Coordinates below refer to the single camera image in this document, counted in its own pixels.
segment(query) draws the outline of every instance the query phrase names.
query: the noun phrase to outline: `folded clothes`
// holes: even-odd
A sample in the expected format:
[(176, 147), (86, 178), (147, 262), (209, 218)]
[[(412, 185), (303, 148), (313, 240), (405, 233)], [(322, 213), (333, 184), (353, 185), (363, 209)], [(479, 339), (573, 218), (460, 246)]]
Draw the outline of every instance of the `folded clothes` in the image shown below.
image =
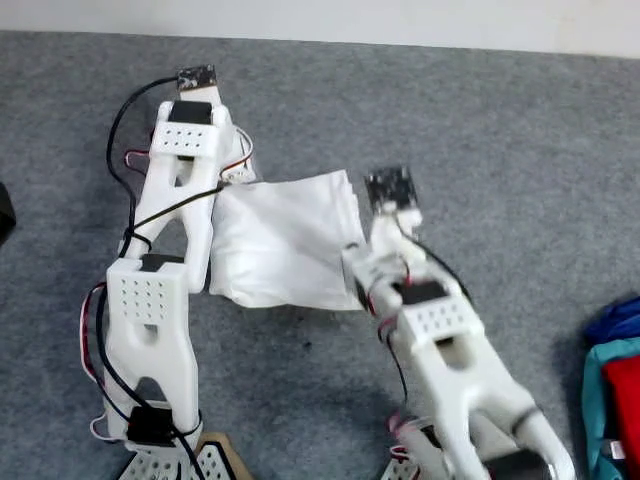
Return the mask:
[(587, 355), (582, 382), (582, 419), (587, 440), (589, 477), (593, 480), (623, 480), (623, 466), (602, 453), (602, 445), (611, 438), (608, 424), (611, 418), (608, 391), (610, 387), (602, 368), (609, 362), (640, 355), (640, 338), (614, 340), (596, 345)]
[(592, 345), (640, 337), (640, 297), (606, 307), (584, 334)]
[(640, 480), (640, 356), (607, 363), (603, 368), (613, 400), (625, 464), (632, 480)]
[(342, 249), (364, 242), (344, 170), (225, 189), (213, 227), (212, 294), (249, 308), (362, 308), (342, 273)]

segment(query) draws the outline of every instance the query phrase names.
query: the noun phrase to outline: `red fabric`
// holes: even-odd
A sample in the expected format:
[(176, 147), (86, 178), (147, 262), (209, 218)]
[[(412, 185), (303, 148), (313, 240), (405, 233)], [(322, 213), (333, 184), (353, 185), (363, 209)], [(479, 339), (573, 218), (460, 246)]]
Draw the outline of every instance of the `red fabric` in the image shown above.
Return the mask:
[(609, 362), (602, 368), (613, 387), (620, 441), (632, 480), (640, 480), (640, 355)]

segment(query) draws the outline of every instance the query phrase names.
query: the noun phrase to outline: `black object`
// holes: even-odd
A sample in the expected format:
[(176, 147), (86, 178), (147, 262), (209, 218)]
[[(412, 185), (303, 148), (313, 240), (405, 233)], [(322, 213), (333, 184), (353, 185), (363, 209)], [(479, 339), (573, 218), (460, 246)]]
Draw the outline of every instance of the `black object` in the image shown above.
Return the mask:
[(391, 204), (391, 211), (416, 208), (418, 197), (406, 166), (388, 167), (374, 170), (365, 177), (369, 200), (374, 212)]
[(16, 213), (13, 211), (9, 192), (6, 187), (0, 183), (0, 247), (9, 238), (9, 234), (13, 227), (16, 226)]
[(142, 256), (141, 272), (157, 272), (162, 265), (169, 263), (184, 263), (183, 257), (175, 255), (161, 255), (159, 253), (147, 253)]
[(197, 123), (211, 125), (211, 104), (209, 102), (188, 102), (176, 100), (173, 102), (169, 121), (177, 123)]
[(172, 421), (170, 409), (133, 407), (127, 438), (141, 445), (173, 447)]
[(492, 480), (552, 480), (544, 459), (531, 450), (519, 450), (484, 463)]
[(394, 284), (393, 288), (402, 296), (403, 305), (416, 305), (436, 298), (444, 298), (447, 292), (440, 282)]
[(183, 68), (178, 72), (178, 91), (180, 92), (212, 87), (217, 83), (216, 69), (211, 64)]

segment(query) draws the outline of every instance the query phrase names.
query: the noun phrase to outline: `red wire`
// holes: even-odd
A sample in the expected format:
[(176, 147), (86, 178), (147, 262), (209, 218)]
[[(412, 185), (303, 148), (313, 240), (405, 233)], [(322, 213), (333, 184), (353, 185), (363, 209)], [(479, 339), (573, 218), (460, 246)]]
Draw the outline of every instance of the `red wire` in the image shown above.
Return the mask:
[(89, 355), (89, 308), (91, 306), (91, 297), (93, 294), (106, 287), (107, 284), (105, 282), (100, 282), (96, 286), (94, 286), (87, 293), (84, 301), (82, 302), (82, 310), (80, 313), (80, 331), (81, 331), (81, 341), (80, 341), (80, 350), (81, 350), (81, 360), (82, 365), (89, 375), (93, 377), (93, 379), (97, 382), (96, 371), (93, 368), (93, 364), (91, 363), (91, 356)]

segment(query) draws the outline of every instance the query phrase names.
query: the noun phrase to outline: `black wire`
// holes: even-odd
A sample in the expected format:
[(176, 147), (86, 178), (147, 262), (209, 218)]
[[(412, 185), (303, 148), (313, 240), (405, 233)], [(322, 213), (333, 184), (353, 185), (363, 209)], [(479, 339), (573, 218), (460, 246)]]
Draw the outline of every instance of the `black wire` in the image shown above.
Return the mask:
[[(144, 398), (138, 395), (135, 392), (135, 390), (133, 390), (131, 387), (129, 387), (129, 385), (127, 385), (127, 383), (122, 379), (122, 377), (118, 375), (118, 372), (116, 372), (115, 368), (113, 368), (113, 365), (109, 361), (109, 357), (107, 356), (107, 349), (104, 343), (103, 325), (102, 325), (106, 301), (107, 301), (107, 288), (105, 287), (102, 289), (102, 292), (100, 292), (100, 297), (98, 298), (98, 307), (96, 311), (96, 337), (98, 341), (98, 353), (100, 354), (100, 360), (102, 361), (104, 368), (107, 370), (107, 372), (109, 372), (109, 375), (111, 375), (114, 381), (120, 386), (120, 388), (122, 388), (122, 390), (125, 391), (127, 395), (129, 395), (129, 397), (132, 400), (138, 403), (142, 408), (149, 409), (150, 412), (154, 412), (155, 414), (156, 410), (149, 404), (149, 402), (147, 402)], [(172, 430), (172, 433), (175, 434), (176, 438), (178, 439), (182, 447), (187, 452), (189, 461), (193, 465), (198, 478), (200, 480), (205, 480), (204, 473), (202, 472), (202, 469), (198, 464), (198, 459), (196, 458), (196, 455), (191, 449), (191, 447), (189, 446), (189, 443), (185, 439), (184, 434), (176, 428), (173, 422), (171, 423), (171, 430)]]
[(96, 383), (98, 384), (98, 388), (100, 389), (100, 392), (102, 392), (102, 396), (107, 400), (107, 402), (109, 402), (109, 405), (111, 405), (111, 408), (113, 408), (116, 411), (116, 413), (120, 415), (120, 417), (125, 422), (129, 422), (129, 417), (127, 417), (127, 415), (118, 408), (118, 406), (114, 403), (114, 401), (111, 399), (111, 397), (107, 393), (107, 390), (104, 388), (104, 380), (98, 377), (97, 375), (96, 375)]
[(398, 373), (400, 374), (400, 381), (402, 382), (402, 393), (404, 394), (404, 406), (407, 406), (409, 402), (409, 391), (407, 389), (407, 380), (404, 378), (404, 372), (402, 371), (402, 367), (400, 366), (400, 362), (398, 361), (398, 356), (396, 352), (393, 350), (393, 345), (391, 345), (391, 332), (387, 334), (387, 348), (389, 348), (389, 352), (391, 352), (391, 356), (393, 357), (393, 361), (396, 364), (396, 368), (398, 369)]
[(442, 268), (444, 268), (447, 271), (447, 273), (449, 275), (451, 275), (453, 278), (455, 278), (456, 282), (458, 282), (458, 284), (460, 285), (460, 290), (462, 290), (462, 293), (464, 294), (464, 296), (467, 297), (467, 299), (469, 300), (470, 303), (473, 303), (473, 300), (471, 299), (471, 294), (469, 293), (469, 290), (467, 289), (467, 286), (462, 282), (462, 280), (460, 279), (460, 277), (458, 276), (456, 271), (453, 268), (451, 268), (447, 264), (447, 262), (445, 262), (443, 259), (441, 259), (438, 255), (436, 255), (436, 253), (433, 250), (431, 250), (425, 244), (420, 243), (417, 239), (413, 238), (411, 235), (409, 235), (407, 232), (405, 232), (404, 229), (400, 226), (400, 222), (398, 221), (398, 217), (397, 216), (395, 217), (395, 220), (396, 220), (396, 225), (398, 225), (398, 230), (400, 230), (400, 234), (404, 238), (409, 240), (411, 243), (413, 243), (416, 247), (421, 249), (429, 257), (433, 258)]
[[(116, 117), (114, 118), (113, 123), (111, 124), (111, 130), (109, 131), (109, 138), (107, 139), (107, 150), (106, 150), (107, 168), (109, 169), (109, 173), (111, 174), (111, 176), (120, 185), (122, 185), (122, 188), (125, 189), (125, 191), (127, 192), (127, 195), (129, 196), (129, 226), (126, 230), (127, 232), (133, 233), (133, 230), (134, 230), (133, 224), (135, 223), (135, 218), (136, 218), (137, 199), (136, 199), (135, 193), (133, 192), (133, 189), (131, 188), (131, 185), (129, 185), (129, 183), (124, 178), (122, 178), (118, 174), (118, 172), (116, 172), (115, 166), (113, 164), (113, 143), (115, 141), (116, 132), (118, 131), (118, 126), (120, 125), (120, 122), (122, 121), (122, 118), (124, 117), (124, 114), (126, 113), (126, 111), (142, 94), (144, 94), (148, 90), (151, 90), (154, 87), (157, 87), (158, 85), (164, 85), (166, 83), (175, 82), (177, 80), (178, 80), (178, 77), (175, 77), (175, 76), (159, 78), (158, 80), (154, 80), (153, 82), (140, 87), (138, 90), (133, 92), (131, 96), (129, 96), (129, 98), (122, 104), (122, 107), (120, 107), (120, 110), (116, 114)], [(129, 248), (129, 245), (131, 244), (131, 238), (132, 236), (130, 234), (125, 235), (122, 249), (118, 254), (119, 257), (124, 257), (125, 253), (127, 252), (127, 249)]]
[(215, 195), (216, 193), (220, 193), (223, 188), (224, 188), (224, 186), (220, 186), (220, 187), (212, 188), (211, 190), (207, 190), (205, 192), (200, 192), (200, 193), (196, 193), (195, 195), (191, 195), (190, 197), (185, 198), (181, 202), (178, 202), (178, 203), (176, 203), (174, 205), (171, 205), (170, 207), (165, 208), (164, 210), (161, 210), (158, 213), (154, 213), (150, 217), (145, 218), (144, 220), (136, 223), (133, 226), (133, 231), (135, 231), (137, 228), (140, 228), (143, 225), (146, 225), (149, 222), (153, 222), (157, 218), (160, 218), (163, 215), (166, 215), (167, 213), (173, 212), (174, 210), (177, 210), (180, 207), (184, 207), (188, 203), (195, 202), (196, 200), (199, 200), (199, 199), (204, 198), (204, 197), (208, 197), (210, 195)]

